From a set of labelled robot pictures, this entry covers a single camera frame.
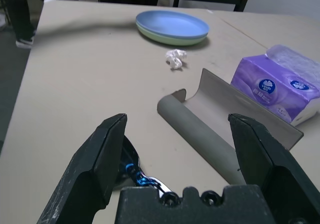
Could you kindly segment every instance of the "screw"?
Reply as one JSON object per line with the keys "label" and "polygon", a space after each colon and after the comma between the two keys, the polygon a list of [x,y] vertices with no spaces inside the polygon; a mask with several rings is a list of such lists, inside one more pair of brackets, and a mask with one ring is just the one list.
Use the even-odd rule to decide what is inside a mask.
{"label": "screw", "polygon": [[205,191],[200,199],[209,207],[221,205],[221,197],[213,190]]}
{"label": "screw", "polygon": [[160,198],[160,202],[165,207],[173,208],[180,204],[180,197],[174,192],[166,192]]}

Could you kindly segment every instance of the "wall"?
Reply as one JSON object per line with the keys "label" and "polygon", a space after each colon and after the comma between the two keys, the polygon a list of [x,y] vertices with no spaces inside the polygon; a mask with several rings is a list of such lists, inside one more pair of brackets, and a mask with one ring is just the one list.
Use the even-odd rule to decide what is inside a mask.
{"label": "wall", "polygon": [[[234,5],[181,1],[179,7],[232,11]],[[248,0],[246,12],[307,16],[320,20],[320,0]]]}

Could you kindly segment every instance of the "black pants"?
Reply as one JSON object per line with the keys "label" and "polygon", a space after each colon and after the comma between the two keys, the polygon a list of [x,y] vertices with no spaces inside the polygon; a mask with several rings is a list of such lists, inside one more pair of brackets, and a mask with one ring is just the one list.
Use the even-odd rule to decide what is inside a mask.
{"label": "black pants", "polygon": [[5,0],[5,2],[16,39],[30,39],[34,35],[35,28],[30,21],[27,0]]}

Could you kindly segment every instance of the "crumpled tissue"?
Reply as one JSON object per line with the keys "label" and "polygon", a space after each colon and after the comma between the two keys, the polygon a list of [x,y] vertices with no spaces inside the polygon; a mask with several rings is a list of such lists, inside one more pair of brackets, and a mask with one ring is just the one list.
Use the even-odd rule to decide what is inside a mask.
{"label": "crumpled tissue", "polygon": [[165,54],[165,59],[170,64],[170,67],[172,69],[181,68],[182,59],[186,59],[186,58],[187,58],[187,52],[179,49],[169,50]]}

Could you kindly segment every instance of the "tabletop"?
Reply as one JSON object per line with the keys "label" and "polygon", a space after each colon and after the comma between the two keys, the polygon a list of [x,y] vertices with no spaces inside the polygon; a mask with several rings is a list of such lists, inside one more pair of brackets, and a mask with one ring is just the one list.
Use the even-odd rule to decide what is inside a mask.
{"label": "tabletop", "polygon": [[[128,115],[125,134],[147,175],[179,195],[187,186],[222,193],[227,182],[162,119],[157,103],[182,88],[187,98],[193,96],[203,68],[230,83],[241,58],[263,54],[266,47],[212,11],[180,8],[207,22],[210,32],[202,43],[185,48],[186,68],[171,71],[165,53],[172,47],[145,39],[135,25],[138,13],[154,9],[168,8],[44,4],[0,157],[1,223],[36,223],[72,155],[104,119],[118,113]],[[320,134],[310,129],[302,140],[308,136]],[[294,147],[303,150],[294,157],[319,189],[316,167],[309,165],[319,162],[317,149],[305,144]],[[306,156],[308,147],[313,152]],[[114,223],[118,197],[112,194],[94,224]]]}
{"label": "tabletop", "polygon": [[265,48],[282,44],[320,62],[320,25],[317,20],[305,16],[249,12],[215,11],[214,14]]}

